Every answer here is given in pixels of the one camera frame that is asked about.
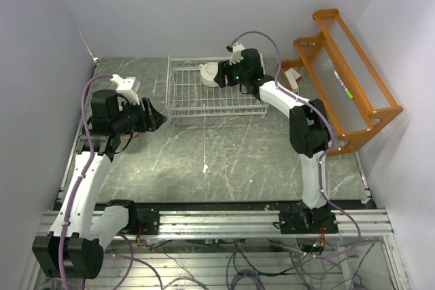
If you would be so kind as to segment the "cream two-handled soup bowl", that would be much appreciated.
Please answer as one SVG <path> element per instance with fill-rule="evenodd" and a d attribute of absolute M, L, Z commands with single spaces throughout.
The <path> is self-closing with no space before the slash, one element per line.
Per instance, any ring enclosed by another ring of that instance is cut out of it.
<path fill-rule="evenodd" d="M 218 87 L 218 83 L 215 81 L 215 77 L 218 75 L 218 63 L 207 62 L 200 64 L 199 66 L 201 82 L 208 87 Z"/>

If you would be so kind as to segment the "orange wooden shelf rack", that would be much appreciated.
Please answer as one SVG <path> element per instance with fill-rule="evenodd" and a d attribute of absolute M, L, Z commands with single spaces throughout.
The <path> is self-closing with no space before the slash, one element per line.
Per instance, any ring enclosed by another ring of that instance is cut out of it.
<path fill-rule="evenodd" d="M 317 10 L 320 31 L 294 40 L 299 57 L 282 63 L 283 71 L 302 67 L 323 101 L 338 141 L 335 156 L 360 150 L 403 108 L 381 79 L 369 57 L 342 19 L 338 9 Z M 337 82 L 338 72 L 353 100 Z"/>

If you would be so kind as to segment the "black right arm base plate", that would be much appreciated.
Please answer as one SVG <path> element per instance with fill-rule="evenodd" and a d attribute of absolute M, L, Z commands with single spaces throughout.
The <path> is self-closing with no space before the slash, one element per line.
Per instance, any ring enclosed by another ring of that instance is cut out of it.
<path fill-rule="evenodd" d="M 335 214 L 327 208 L 315 210 L 280 211 L 278 222 L 273 222 L 281 234 L 326 234 L 338 233 Z"/>

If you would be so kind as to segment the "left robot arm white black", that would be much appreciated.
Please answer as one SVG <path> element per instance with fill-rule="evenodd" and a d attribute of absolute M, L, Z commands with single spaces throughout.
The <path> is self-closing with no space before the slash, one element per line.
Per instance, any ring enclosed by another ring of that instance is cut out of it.
<path fill-rule="evenodd" d="M 36 236 L 32 245 L 49 278 L 96 278 L 113 237 L 137 229 L 139 218 L 132 200 L 110 200 L 97 219 L 92 218 L 94 208 L 114 156 L 121 152 L 121 137 L 154 132 L 167 120 L 148 98 L 131 102 L 115 90 L 94 92 L 90 106 L 64 202 L 47 235 Z"/>

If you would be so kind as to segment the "white red eraser block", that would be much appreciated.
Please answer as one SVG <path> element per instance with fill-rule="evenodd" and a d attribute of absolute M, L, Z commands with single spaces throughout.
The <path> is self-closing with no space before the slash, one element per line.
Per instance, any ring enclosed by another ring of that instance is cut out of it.
<path fill-rule="evenodd" d="M 299 93 L 298 82 L 302 79 L 302 75 L 295 69 L 290 68 L 284 72 L 285 80 L 288 83 L 290 90 L 293 93 Z"/>

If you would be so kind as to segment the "white wire dish rack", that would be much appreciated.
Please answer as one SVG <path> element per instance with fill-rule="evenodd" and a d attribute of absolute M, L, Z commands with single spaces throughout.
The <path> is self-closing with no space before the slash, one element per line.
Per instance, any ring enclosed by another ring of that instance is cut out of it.
<path fill-rule="evenodd" d="M 168 57 L 165 104 L 167 117 L 194 118 L 238 115 L 265 116 L 268 104 L 238 86 L 220 88 L 201 81 L 201 66 L 208 62 L 226 60 L 225 57 L 175 58 Z"/>

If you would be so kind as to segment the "white bowl red pattern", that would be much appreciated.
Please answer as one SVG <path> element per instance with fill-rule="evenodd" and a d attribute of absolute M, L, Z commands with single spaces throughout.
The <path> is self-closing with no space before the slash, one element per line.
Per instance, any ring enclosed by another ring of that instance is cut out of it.
<path fill-rule="evenodd" d="M 135 138 L 137 135 L 138 135 L 139 133 L 138 132 L 133 132 L 133 133 L 130 133 L 130 134 L 123 134 L 120 138 L 122 139 L 122 140 L 128 140 L 128 139 L 130 139 L 130 138 Z"/>

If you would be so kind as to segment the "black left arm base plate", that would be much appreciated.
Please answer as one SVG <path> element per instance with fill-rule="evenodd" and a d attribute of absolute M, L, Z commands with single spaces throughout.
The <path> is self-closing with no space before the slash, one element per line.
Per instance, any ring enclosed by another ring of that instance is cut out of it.
<path fill-rule="evenodd" d="M 130 213 L 129 232 L 140 235 L 157 235 L 160 226 L 160 213 L 154 205 L 133 203 Z"/>

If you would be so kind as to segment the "aluminium mounting rail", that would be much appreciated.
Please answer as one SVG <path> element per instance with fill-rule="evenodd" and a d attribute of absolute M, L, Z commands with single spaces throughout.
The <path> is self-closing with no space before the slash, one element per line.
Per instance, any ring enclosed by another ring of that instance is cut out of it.
<path fill-rule="evenodd" d="M 332 211 L 332 222 L 323 222 L 332 237 L 392 236 L 393 227 L 384 209 L 348 210 L 344 215 Z M 281 238 L 315 237 L 320 227 L 298 227 L 279 211 L 161 211 L 152 221 L 152 232 L 142 231 L 147 239 L 195 238 Z"/>

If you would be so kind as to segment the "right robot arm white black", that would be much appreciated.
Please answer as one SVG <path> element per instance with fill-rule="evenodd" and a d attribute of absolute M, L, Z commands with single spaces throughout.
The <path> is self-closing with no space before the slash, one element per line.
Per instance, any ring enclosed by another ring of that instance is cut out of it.
<path fill-rule="evenodd" d="M 241 43 L 228 46 L 230 57 L 217 64 L 214 82 L 220 87 L 239 86 L 259 101 L 268 103 L 289 119 L 290 144 L 300 156 L 302 166 L 302 201 L 310 209 L 299 217 L 301 228 L 316 232 L 323 224 L 322 214 L 315 210 L 326 205 L 324 190 L 325 158 L 332 128 L 320 99 L 310 101 L 287 88 L 264 72 L 262 57 L 256 49 Z"/>

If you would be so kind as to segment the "marker pen on shelf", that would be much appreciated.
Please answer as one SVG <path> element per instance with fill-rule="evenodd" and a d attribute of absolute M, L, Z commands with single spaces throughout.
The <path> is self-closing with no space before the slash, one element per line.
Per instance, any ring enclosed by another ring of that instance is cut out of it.
<path fill-rule="evenodd" d="M 348 87 L 346 86 L 346 84 L 344 83 L 344 81 L 341 79 L 340 75 L 338 74 L 337 71 L 334 70 L 334 76 L 337 79 L 337 82 L 343 87 L 346 95 L 348 96 L 349 99 L 353 100 L 353 95 L 352 93 L 349 91 Z"/>

